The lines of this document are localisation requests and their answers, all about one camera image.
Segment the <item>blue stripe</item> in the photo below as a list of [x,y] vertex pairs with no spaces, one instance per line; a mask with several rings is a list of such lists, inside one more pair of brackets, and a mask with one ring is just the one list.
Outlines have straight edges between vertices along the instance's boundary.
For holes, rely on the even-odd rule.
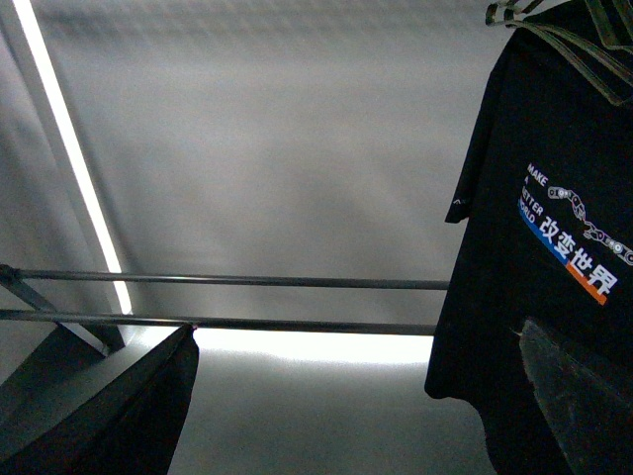
[[543,244],[545,244],[545,247],[547,247],[548,249],[550,249],[550,252],[552,252],[554,254],[554,256],[559,260],[559,262],[561,262],[561,264],[563,265],[567,265],[567,263],[569,262],[565,257],[563,257],[555,248],[554,248],[554,244],[552,244],[551,242],[549,242],[549,240],[543,236],[543,233],[541,233],[541,231],[536,227],[535,224],[530,223],[530,220],[527,219],[527,216],[525,215],[525,213],[523,212],[523,210],[521,209],[521,199],[519,198],[518,200],[518,212],[521,214],[521,218],[523,218],[523,221],[525,222],[525,224],[527,225],[527,227],[532,230],[532,232],[534,233],[535,236],[537,236],[541,242],[543,242]]

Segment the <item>light strip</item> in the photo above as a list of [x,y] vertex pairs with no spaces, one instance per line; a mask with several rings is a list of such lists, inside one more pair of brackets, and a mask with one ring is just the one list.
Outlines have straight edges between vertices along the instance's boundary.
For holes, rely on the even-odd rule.
[[[50,108],[52,109],[57,128],[59,129],[59,134],[61,135],[63,145],[68,154],[68,159],[70,160],[70,166],[77,179],[81,196],[86,204],[86,208],[88,208],[90,220],[92,221],[92,225],[97,233],[97,239],[106,258],[108,270],[113,273],[121,273],[121,264],[119,263],[117,252],[115,251],[112,238],[108,232],[106,220],[104,219],[97,194],[92,185],[92,179],[90,178],[83,152],[79,146],[77,134],[70,120],[68,108],[61,94],[61,88],[59,87],[57,76],[52,67],[50,56],[46,50],[42,31],[38,25],[33,6],[30,0],[13,0],[13,4],[20,19],[20,24],[22,25],[27,43],[31,49],[36,68],[42,79],[46,97],[50,103]],[[122,313],[131,314],[132,302],[126,283],[117,281],[114,285]]]
[[[175,330],[165,327],[142,329],[135,335],[134,343],[154,348]],[[226,329],[198,329],[194,338],[200,349],[206,351],[271,356],[288,361],[363,365],[428,364],[433,345],[432,336]]]

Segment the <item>metal clothing rail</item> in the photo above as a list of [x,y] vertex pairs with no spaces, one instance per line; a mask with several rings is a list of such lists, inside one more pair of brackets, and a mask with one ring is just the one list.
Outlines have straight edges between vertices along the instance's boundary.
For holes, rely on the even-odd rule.
[[19,280],[88,280],[169,284],[259,285],[276,287],[328,287],[340,289],[447,290],[444,280],[332,279],[312,277],[256,277],[236,275],[145,275],[108,272],[68,272],[12,269]]
[[433,336],[435,325],[352,324],[340,322],[302,322],[279,320],[215,319],[208,317],[153,317],[149,315],[78,314],[0,310],[0,320],[55,322],[81,325],[142,325],[178,327],[192,325],[201,329],[261,330],[309,333],[369,333]]
[[0,310],[0,320],[76,323],[89,328],[116,325],[179,326],[262,330],[280,332],[373,333],[433,335],[435,325],[396,325],[340,322],[305,322],[207,317],[156,317],[149,315],[86,314],[59,312],[44,297],[24,283],[25,279],[65,281],[127,281],[141,283],[258,285],[277,287],[326,287],[347,289],[447,290],[441,280],[334,279],[311,277],[253,277],[232,275],[145,275],[108,272],[24,270],[0,264],[0,284],[31,305],[34,311]]

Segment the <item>shirt logo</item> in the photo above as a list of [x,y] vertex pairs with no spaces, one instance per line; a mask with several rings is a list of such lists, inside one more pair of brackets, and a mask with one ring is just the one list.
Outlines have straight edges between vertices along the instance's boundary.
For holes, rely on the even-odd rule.
[[[558,221],[547,214],[545,207],[536,201],[534,194],[530,192],[528,187],[531,184],[530,179],[532,179],[537,185],[545,188],[549,179],[531,163],[528,165],[527,171],[528,175],[525,177],[525,184],[518,199],[521,218],[576,281],[600,305],[606,304],[607,295],[617,284],[617,277],[604,265],[598,263],[594,255],[590,255],[590,249],[585,249],[584,246],[578,247],[576,237],[572,233],[562,230]],[[583,237],[602,243],[628,265],[633,266],[633,250],[598,229],[587,219],[587,210],[577,193],[566,188],[549,186],[547,197],[550,200],[569,200],[574,216],[586,226]]]

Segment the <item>horizontal bar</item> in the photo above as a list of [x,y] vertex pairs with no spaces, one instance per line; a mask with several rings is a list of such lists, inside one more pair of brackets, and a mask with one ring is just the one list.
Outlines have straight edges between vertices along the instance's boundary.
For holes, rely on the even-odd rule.
[[143,275],[15,269],[19,279],[126,281],[171,284],[260,285],[345,289],[447,290],[443,280],[323,279],[312,277],[248,277],[235,275]]
[[261,330],[311,333],[410,334],[433,336],[435,325],[353,324],[340,322],[301,322],[277,320],[214,319],[207,317],[153,317],[147,315],[77,314],[0,310],[0,320],[58,322],[90,325],[142,325],[178,327],[193,325],[201,329]]
[[[0,265],[0,286],[37,311],[57,311],[57,308],[46,297],[19,278],[16,278],[15,272],[13,272],[11,267]],[[107,355],[110,351],[117,351],[126,345],[121,332],[116,327],[88,326],[84,329],[71,327],[66,329],[104,355]]]

